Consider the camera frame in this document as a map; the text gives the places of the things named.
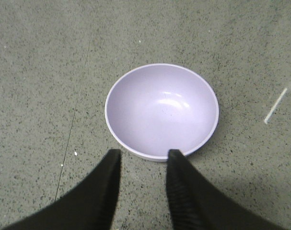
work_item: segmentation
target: lavender bowl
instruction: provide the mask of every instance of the lavender bowl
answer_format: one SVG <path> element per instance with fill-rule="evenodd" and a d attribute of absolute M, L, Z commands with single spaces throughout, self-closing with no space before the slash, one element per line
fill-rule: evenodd
<path fill-rule="evenodd" d="M 105 118 L 115 139 L 137 156 L 166 161 L 169 149 L 186 156 L 208 141 L 219 119 L 209 84 L 172 64 L 141 66 L 111 88 Z"/>

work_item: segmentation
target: plastic bowl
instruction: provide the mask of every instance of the plastic bowl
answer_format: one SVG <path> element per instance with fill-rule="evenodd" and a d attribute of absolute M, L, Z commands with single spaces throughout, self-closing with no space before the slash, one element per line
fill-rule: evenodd
<path fill-rule="evenodd" d="M 205 144 L 219 119 L 209 84 L 172 64 L 141 66 L 111 88 L 105 118 L 115 139 L 137 156 L 166 161 L 169 149 L 186 156 Z"/>

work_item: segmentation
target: speckled floor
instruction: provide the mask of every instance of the speckled floor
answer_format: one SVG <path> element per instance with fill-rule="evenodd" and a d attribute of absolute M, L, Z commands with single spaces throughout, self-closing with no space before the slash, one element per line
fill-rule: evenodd
<path fill-rule="evenodd" d="M 193 165 L 291 229 L 291 0 L 0 0 L 0 229 L 61 197 L 110 148 L 123 150 L 112 229 L 172 229 L 165 163 L 123 149 L 104 118 L 114 82 L 156 62 L 217 94 L 218 127 Z"/>

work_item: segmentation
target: bowl rim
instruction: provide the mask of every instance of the bowl rim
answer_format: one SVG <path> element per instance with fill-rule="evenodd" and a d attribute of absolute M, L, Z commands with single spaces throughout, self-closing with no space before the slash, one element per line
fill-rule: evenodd
<path fill-rule="evenodd" d="M 216 97 L 216 94 L 215 92 L 213 91 L 212 87 L 208 84 L 208 82 L 203 79 L 200 75 L 198 75 L 197 73 L 193 72 L 192 70 L 190 69 L 187 69 L 183 66 L 179 66 L 179 65 L 175 65 L 175 64 L 168 64 L 168 63 L 153 63 L 153 64 L 147 64 L 147 65 L 143 65 L 143 66 L 139 66 L 137 68 L 134 68 L 132 70 L 130 70 L 129 72 L 125 73 L 122 77 L 120 77 L 114 84 L 113 86 L 111 87 L 111 89 L 109 90 L 109 93 L 107 95 L 107 98 L 106 98 L 106 101 L 105 101 L 105 119 L 106 119 L 106 123 L 107 123 L 107 126 L 108 126 L 108 129 L 109 131 L 111 132 L 111 134 L 113 135 L 113 137 L 117 140 L 118 143 L 120 143 L 124 148 L 128 149 L 130 152 L 134 153 L 135 155 L 143 158 L 143 159 L 146 159 L 146 160 L 150 160 L 150 161 L 167 161 L 168 159 L 168 156 L 153 156 L 153 155 L 150 155 L 150 154 L 145 154 L 145 153 L 142 153 L 142 152 L 139 152 L 133 148 L 131 148 L 130 146 L 128 146 L 127 144 L 125 144 L 113 131 L 110 123 L 109 123 L 109 120 L 108 120 L 108 102 L 109 102 L 109 98 L 110 98 L 110 95 L 111 93 L 113 92 L 114 88 L 119 84 L 120 81 L 122 81 L 125 77 L 127 77 L 129 74 L 131 74 L 132 72 L 135 72 L 139 69 L 143 69 L 143 68 L 148 68 L 148 67 L 153 67 L 153 66 L 170 66 L 170 67 L 176 67 L 176 68 L 180 68 L 180 69 L 183 69 L 185 71 L 188 71 L 190 73 L 192 73 L 193 75 L 195 75 L 196 77 L 200 78 L 204 83 L 205 85 L 207 86 L 207 88 L 210 90 L 213 98 L 214 98 L 214 102 L 215 102 L 215 107 L 216 107 L 216 115 L 215 115 L 215 120 L 214 120 L 214 124 L 212 126 L 212 129 L 211 131 L 207 134 L 206 138 L 203 139 L 203 141 L 201 143 L 199 143 L 197 146 L 195 146 L 194 148 L 186 151 L 186 152 L 183 152 L 183 155 L 184 156 L 188 156 L 190 154 L 192 154 L 193 152 L 195 152 L 196 150 L 198 150 L 199 148 L 201 148 L 210 138 L 211 136 L 213 135 L 217 125 L 218 125 L 218 120 L 219 120 L 219 104 L 218 104 L 218 99 Z"/>

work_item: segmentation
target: white line on floor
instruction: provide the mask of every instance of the white line on floor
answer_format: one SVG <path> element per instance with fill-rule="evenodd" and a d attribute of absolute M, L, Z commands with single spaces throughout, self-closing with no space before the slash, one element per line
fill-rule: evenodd
<path fill-rule="evenodd" d="M 283 92 L 281 92 L 279 98 L 276 100 L 276 102 L 274 103 L 274 105 L 271 107 L 270 112 L 268 113 L 268 115 L 266 116 L 266 118 L 265 118 L 265 120 L 264 120 L 264 122 L 265 122 L 266 124 L 268 124 L 268 120 L 269 120 L 270 117 L 272 116 L 274 110 L 276 109 L 276 107 L 278 106 L 279 102 L 281 101 L 281 99 L 282 99 L 283 96 L 285 95 L 286 91 L 287 91 L 287 88 L 285 88 L 285 89 L 283 90 Z"/>

